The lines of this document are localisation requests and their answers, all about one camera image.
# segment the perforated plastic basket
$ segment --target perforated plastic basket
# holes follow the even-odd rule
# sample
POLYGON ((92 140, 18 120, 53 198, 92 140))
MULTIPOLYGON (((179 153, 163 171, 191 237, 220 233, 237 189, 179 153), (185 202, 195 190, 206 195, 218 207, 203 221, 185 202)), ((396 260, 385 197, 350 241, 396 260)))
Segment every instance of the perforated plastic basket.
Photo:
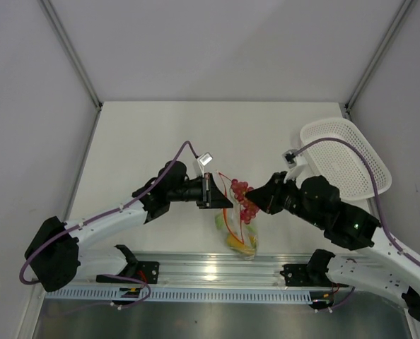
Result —
MULTIPOLYGON (((324 137, 338 138, 350 143, 372 168, 378 193, 390 188, 392 177, 389 170, 351 121, 342 118, 315 121, 301 129, 300 137, 303 145, 324 137)), ((310 147, 304 155, 315 174, 323 175, 331 185, 339 188, 342 199, 355 201, 373 196, 373 187, 366 167, 345 145, 334 141, 323 141, 310 147)))

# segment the gray floor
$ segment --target gray floor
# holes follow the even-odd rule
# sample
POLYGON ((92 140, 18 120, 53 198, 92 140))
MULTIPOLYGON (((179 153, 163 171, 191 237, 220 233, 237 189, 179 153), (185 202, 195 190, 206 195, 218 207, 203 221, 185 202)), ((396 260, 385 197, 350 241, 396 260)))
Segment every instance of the gray floor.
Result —
POLYGON ((333 314, 297 305, 146 302, 58 316, 86 304, 45 300, 34 338, 411 338, 403 311, 368 293, 356 293, 333 314))

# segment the plastic bag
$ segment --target plastic bag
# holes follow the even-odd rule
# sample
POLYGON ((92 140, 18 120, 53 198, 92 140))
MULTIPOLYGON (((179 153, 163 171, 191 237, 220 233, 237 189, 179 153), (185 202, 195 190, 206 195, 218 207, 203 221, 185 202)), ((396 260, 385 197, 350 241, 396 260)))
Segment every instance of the plastic bag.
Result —
POLYGON ((224 179, 230 179, 222 173, 218 174, 223 180, 224 194, 232 201, 233 208, 223 208, 217 212, 216 229, 230 249, 239 253, 243 259, 253 259, 259 242, 254 221, 259 208, 245 198, 245 193, 251 191, 252 187, 247 182, 232 179, 228 189, 224 179))

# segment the bunch of grapes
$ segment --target bunch of grapes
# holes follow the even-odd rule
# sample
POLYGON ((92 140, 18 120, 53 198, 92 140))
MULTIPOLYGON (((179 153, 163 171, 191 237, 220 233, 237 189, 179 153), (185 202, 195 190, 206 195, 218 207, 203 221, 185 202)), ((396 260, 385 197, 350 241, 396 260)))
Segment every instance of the bunch of grapes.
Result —
POLYGON ((246 224, 250 224, 255 218, 259 208, 245 198, 245 193, 252 191, 253 188, 247 182, 239 182, 237 179, 232 180, 231 190, 235 199, 240 203, 240 219, 246 224))

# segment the white wall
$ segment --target white wall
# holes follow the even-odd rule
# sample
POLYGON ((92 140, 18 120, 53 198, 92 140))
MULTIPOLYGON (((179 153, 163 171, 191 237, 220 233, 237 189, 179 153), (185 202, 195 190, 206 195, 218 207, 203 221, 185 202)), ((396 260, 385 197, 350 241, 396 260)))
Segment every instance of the white wall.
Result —
POLYGON ((381 196, 390 227, 420 253, 420 1, 354 108, 392 173, 381 196))
POLYGON ((0 0, 0 338, 16 332, 24 251, 64 213, 94 116, 37 2, 0 0))
POLYGON ((102 100, 346 102, 402 0, 53 0, 102 100))

